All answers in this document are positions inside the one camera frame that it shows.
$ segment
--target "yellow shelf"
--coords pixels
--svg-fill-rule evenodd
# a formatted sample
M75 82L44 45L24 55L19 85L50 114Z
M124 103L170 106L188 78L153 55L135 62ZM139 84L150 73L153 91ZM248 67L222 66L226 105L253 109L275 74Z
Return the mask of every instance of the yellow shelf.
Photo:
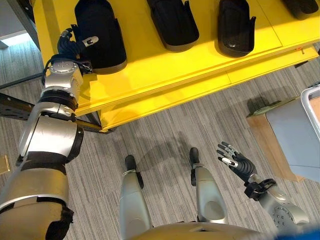
M122 29L128 65L114 74L85 75L76 114L80 116L133 100L139 101L149 95L214 78L219 73L251 66L256 61L310 45L320 38L317 28L319 16L299 21L291 18L284 6L279 7L282 4L279 0L247 1L250 15L257 17L255 48L245 57L231 58L222 55L217 47L218 0L190 0L200 38L196 46L181 53L172 53L163 47L152 22L147 0L109 0ZM277 4L273 13L268 1ZM60 33L76 23L74 8L77 2L34 1L33 11L44 62L57 53ZM286 16L281 18L284 22L272 21L275 15ZM305 25L305 32L297 34L292 31L295 25L299 25L299 28ZM282 31L286 34L279 37ZM262 72L256 69L254 74ZM217 85L225 84L222 78L215 81Z
M108 129L127 122L232 87L240 82L314 59L318 56L317 51L313 47L303 49L303 52L301 50L292 50L279 55L277 58L270 57L246 67L238 67L228 72L219 73L213 77L206 77L199 81L154 93L123 104L108 106L99 113L103 127L102 132L107 132Z
M257 1L283 46L319 40L320 10L305 20L297 20L281 0Z

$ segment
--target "floor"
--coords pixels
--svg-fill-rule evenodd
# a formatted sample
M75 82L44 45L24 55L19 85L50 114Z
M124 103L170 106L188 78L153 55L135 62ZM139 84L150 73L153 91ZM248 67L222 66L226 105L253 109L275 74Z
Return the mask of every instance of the floor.
M258 108L298 96L319 81L319 66L320 58L297 69L288 67L124 124L111 134L86 132L80 156L66 166L69 207L75 214L65 239L119 239L119 194L128 154L135 156L143 176L143 192L155 227L196 220L196 190L190 184L188 162L190 147L199 149L201 162L213 174L226 202L229 223L274 232L272 219L257 202L245 196L243 182L218 161L216 148L221 141L240 149L262 177L275 178L311 223L319 225L320 184L274 177L246 121L249 100L258 99ZM35 103L40 91L40 80L36 79L1 92ZM0 155L8 155L12 168L23 126L21 121L0 118ZM9 176L0 176L0 189Z
M33 41L0 49L0 86L43 71L41 52Z

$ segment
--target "white container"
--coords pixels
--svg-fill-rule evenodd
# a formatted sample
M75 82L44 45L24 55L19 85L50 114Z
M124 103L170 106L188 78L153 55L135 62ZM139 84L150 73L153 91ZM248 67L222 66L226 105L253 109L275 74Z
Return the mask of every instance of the white container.
M320 85L266 113L291 171L317 182L320 182L320 123L310 100L319 96Z

